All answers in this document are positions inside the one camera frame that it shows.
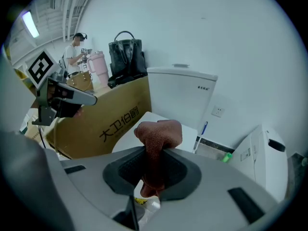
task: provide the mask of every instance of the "red towel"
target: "red towel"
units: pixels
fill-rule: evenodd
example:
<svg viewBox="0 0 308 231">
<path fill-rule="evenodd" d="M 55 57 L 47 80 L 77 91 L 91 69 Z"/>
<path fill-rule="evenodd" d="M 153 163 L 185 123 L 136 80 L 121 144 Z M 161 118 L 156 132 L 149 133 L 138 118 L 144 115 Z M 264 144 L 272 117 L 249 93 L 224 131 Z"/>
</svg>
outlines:
<svg viewBox="0 0 308 231">
<path fill-rule="evenodd" d="M 146 168 L 140 194 L 146 198 L 158 196 L 165 188 L 160 169 L 160 151 L 182 143 L 182 125 L 176 120 L 144 121 L 134 133 L 146 148 Z"/>
</svg>

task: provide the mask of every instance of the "electrical outlet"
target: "electrical outlet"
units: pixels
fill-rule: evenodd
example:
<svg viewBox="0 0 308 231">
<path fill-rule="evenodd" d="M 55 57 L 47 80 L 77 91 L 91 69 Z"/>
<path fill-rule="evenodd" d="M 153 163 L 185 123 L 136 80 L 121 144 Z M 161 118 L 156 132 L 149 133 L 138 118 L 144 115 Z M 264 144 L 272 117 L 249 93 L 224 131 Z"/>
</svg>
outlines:
<svg viewBox="0 0 308 231">
<path fill-rule="evenodd" d="M 220 108 L 215 105 L 211 114 L 217 117 L 222 117 L 224 112 L 225 112 L 224 108 Z"/>
</svg>

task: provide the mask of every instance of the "black bag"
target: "black bag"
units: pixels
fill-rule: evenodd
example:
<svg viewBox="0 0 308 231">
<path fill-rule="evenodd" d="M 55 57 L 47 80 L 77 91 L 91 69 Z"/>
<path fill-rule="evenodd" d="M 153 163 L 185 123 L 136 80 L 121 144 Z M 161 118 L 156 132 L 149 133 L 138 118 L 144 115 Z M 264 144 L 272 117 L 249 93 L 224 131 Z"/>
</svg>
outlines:
<svg viewBox="0 0 308 231">
<path fill-rule="evenodd" d="M 129 33 L 133 39 L 117 41 L 116 38 L 121 33 Z M 109 43 L 109 53 L 112 73 L 112 77 L 108 80 L 110 88 L 147 75 L 142 41 L 135 39 L 130 32 L 122 31 L 118 33 L 114 42 Z"/>
</svg>

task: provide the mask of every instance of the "ceiling light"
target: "ceiling light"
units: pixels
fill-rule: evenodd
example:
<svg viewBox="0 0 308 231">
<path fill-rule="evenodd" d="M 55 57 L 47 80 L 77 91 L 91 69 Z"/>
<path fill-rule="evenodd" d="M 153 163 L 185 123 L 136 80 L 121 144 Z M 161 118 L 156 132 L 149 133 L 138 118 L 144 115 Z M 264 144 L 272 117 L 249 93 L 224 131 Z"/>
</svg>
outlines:
<svg viewBox="0 0 308 231">
<path fill-rule="evenodd" d="M 31 12 L 28 11 L 25 14 L 23 14 L 22 16 L 24 23 L 26 25 L 26 27 L 28 28 L 29 32 L 31 33 L 32 37 L 36 38 L 39 36 L 39 32 L 36 28 L 36 26 L 34 25 L 34 21 L 32 19 L 32 15 Z"/>
</svg>

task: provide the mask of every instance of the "pink thermos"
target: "pink thermos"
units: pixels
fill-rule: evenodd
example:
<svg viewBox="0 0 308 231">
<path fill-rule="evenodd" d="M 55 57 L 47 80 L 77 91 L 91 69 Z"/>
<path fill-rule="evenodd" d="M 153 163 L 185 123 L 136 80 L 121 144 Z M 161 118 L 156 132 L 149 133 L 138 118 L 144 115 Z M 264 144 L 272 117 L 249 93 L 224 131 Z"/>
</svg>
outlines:
<svg viewBox="0 0 308 231">
<path fill-rule="evenodd" d="M 94 71 L 91 69 L 89 61 L 93 62 Z M 91 54 L 91 57 L 87 59 L 87 67 L 91 73 L 97 74 L 103 87 L 106 87 L 108 85 L 108 69 L 105 61 L 105 56 L 102 51 Z"/>
</svg>

